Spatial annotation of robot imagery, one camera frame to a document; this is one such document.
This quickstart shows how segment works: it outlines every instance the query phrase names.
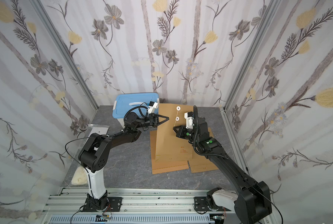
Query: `flattened cardboard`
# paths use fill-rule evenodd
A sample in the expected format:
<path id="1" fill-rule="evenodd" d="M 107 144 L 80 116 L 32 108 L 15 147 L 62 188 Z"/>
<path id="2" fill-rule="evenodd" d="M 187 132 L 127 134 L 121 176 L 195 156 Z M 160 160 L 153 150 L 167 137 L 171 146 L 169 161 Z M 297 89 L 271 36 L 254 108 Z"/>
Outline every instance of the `flattened cardboard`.
<path id="1" fill-rule="evenodd" d="M 176 137 L 174 126 L 186 125 L 184 113 L 194 111 L 193 106 L 178 104 L 159 104 L 159 114 L 169 117 L 169 121 L 158 126 L 156 136 L 156 162 L 185 161 L 192 159 L 193 147 L 186 140 Z"/>
<path id="2" fill-rule="evenodd" d="M 187 161 L 155 162 L 156 136 L 157 131 L 150 132 L 151 172 L 157 174 L 188 169 Z"/>
<path id="3" fill-rule="evenodd" d="M 210 133 L 210 137 L 214 137 L 211 128 L 208 128 L 208 130 Z M 189 165 L 191 173 L 199 173 L 199 172 L 219 169 L 213 162 L 206 159 L 205 156 L 198 155 L 194 150 L 193 150 L 193 158 L 189 160 Z"/>

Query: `floral wallpaper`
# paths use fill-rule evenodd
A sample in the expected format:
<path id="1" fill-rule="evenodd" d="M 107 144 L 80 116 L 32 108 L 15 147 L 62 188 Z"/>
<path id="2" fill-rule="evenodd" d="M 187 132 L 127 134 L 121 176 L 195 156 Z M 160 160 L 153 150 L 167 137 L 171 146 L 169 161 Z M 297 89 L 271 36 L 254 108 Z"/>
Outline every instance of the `floral wallpaper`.
<path id="1" fill-rule="evenodd" d="M 223 107 L 269 0 L 41 0 L 100 105 Z"/>
<path id="2" fill-rule="evenodd" d="M 56 49 L 28 1 L 0 1 L 0 223 L 37 222 L 95 112 Z"/>
<path id="3" fill-rule="evenodd" d="M 285 223 L 333 223 L 333 1 L 280 3 L 227 114 Z"/>

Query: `black mounting plate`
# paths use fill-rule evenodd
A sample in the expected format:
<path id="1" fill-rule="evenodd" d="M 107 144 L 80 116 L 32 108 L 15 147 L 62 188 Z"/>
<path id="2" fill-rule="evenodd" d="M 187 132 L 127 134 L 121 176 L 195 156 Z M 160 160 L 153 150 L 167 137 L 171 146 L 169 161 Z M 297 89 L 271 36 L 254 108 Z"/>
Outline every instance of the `black mounting plate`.
<path id="1" fill-rule="evenodd" d="M 107 212 L 118 212 L 120 211 L 121 205 L 122 205 L 122 197 L 108 197 L 109 203 L 110 203 L 110 209 L 108 209 Z M 96 207 L 88 198 L 85 201 L 85 205 L 81 212 L 100 212 L 100 208 Z"/>
<path id="2" fill-rule="evenodd" d="M 194 203 L 195 203 L 195 211 L 200 211 L 200 212 L 203 212 L 203 211 L 224 211 L 224 209 L 222 207 L 219 207 L 217 208 L 217 210 L 211 210 L 209 208 L 209 205 L 206 201 L 206 197 L 194 197 Z"/>

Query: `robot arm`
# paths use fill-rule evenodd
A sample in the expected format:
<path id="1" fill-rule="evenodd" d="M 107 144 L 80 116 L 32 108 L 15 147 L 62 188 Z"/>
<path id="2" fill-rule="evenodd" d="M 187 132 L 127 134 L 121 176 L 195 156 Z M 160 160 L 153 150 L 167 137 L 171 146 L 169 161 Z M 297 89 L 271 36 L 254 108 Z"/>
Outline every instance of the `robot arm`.
<path id="1" fill-rule="evenodd" d="M 145 108 L 150 112 L 154 112 L 155 108 L 157 108 L 157 103 L 150 102 L 149 108 L 137 106 L 129 110 L 124 116 L 125 128 L 117 134 L 111 136 L 97 133 L 91 134 L 79 153 L 78 159 L 88 172 L 87 180 L 89 186 L 83 211 L 104 211 L 109 204 L 106 187 L 104 186 L 103 168 L 107 163 L 110 150 L 121 144 L 136 141 L 141 134 L 141 131 L 137 128 L 157 127 L 169 120 L 166 116 L 154 113 L 139 118 L 136 113 L 132 112 L 138 108 Z M 160 117 L 165 118 L 165 120 L 160 122 Z"/>
<path id="2" fill-rule="evenodd" d="M 197 154 L 205 156 L 213 162 L 220 171 L 235 186 L 238 196 L 228 193 L 220 188 L 209 191 L 207 201 L 211 209 L 216 206 L 225 207 L 235 211 L 243 224 L 253 224 L 272 213 L 270 190 L 262 181 L 245 173 L 225 152 L 221 144 L 209 136 L 208 125 L 205 118 L 198 117 L 198 109 L 185 113 L 187 126 L 174 127 L 178 138 L 185 138 L 193 145 Z"/>

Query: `blue plastic storage box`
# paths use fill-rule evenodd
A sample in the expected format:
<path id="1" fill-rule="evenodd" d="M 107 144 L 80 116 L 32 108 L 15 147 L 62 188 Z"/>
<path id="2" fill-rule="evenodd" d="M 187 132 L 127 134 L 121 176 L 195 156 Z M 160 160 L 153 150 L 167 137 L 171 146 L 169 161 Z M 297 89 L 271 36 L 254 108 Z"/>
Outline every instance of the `blue plastic storage box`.
<path id="1" fill-rule="evenodd" d="M 149 104 L 150 101 L 159 103 L 159 95 L 155 92 L 121 94 L 117 96 L 117 99 L 114 101 L 113 117 L 118 119 L 119 123 L 122 127 L 124 127 L 123 118 L 128 110 L 139 106 L 144 102 Z M 143 114 L 146 114 L 146 109 L 141 108 L 141 110 Z M 133 110 L 133 112 L 135 112 L 139 117 L 142 117 L 138 109 Z"/>

